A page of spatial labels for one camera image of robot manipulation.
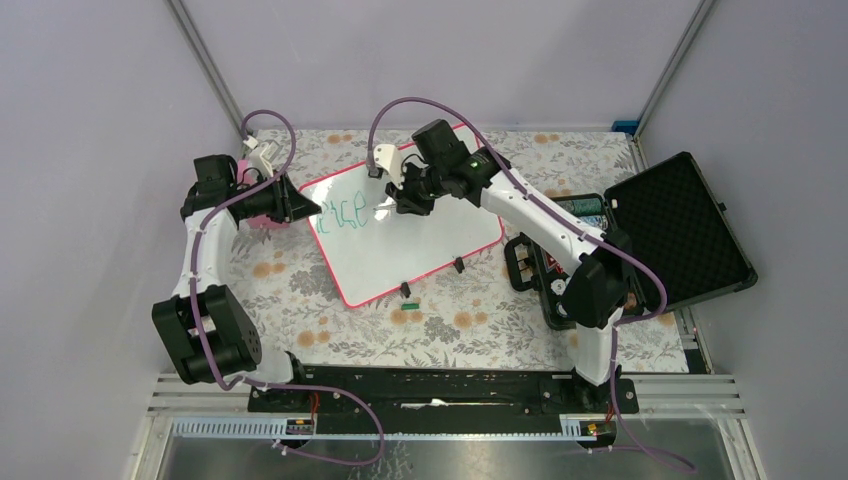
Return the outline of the pink framed whiteboard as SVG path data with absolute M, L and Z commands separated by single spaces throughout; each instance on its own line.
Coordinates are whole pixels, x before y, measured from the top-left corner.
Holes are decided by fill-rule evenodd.
M 465 200 L 440 198 L 428 216 L 374 212 L 392 205 L 387 178 L 372 179 L 364 163 L 301 187 L 322 207 L 309 223 L 343 303 L 358 308 L 498 244 L 500 218 Z

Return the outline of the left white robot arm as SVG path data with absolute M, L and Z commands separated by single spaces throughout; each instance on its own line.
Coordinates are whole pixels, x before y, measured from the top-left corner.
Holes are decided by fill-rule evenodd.
M 183 267 L 171 296 L 151 311 L 176 373 L 187 384 L 250 372 L 262 360 L 258 331 L 228 285 L 240 223 L 261 216 L 292 223 L 322 211 L 288 175 L 242 186 L 236 167 L 229 155 L 195 159 L 197 180 L 180 209 L 187 231 Z

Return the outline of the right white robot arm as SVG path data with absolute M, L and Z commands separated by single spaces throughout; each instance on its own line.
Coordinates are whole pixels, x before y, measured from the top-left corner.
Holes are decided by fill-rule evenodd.
M 420 128 L 412 140 L 421 165 L 379 144 L 369 149 L 371 175 L 388 176 L 386 192 L 400 214 L 426 216 L 451 196 L 508 221 L 553 257 L 567 276 L 558 302 L 579 339 L 574 369 L 581 378 L 573 396 L 583 410 L 601 410 L 613 398 L 612 330 L 633 273 L 616 241 L 542 195 L 490 146 L 470 150 L 445 120 Z

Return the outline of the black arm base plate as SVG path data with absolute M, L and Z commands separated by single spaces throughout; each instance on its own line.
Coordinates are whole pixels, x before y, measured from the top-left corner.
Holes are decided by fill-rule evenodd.
M 303 414 L 325 435 L 554 434 L 563 415 L 636 414 L 633 381 L 593 386 L 572 371 L 300 365 L 294 386 L 252 389 L 251 413 Z

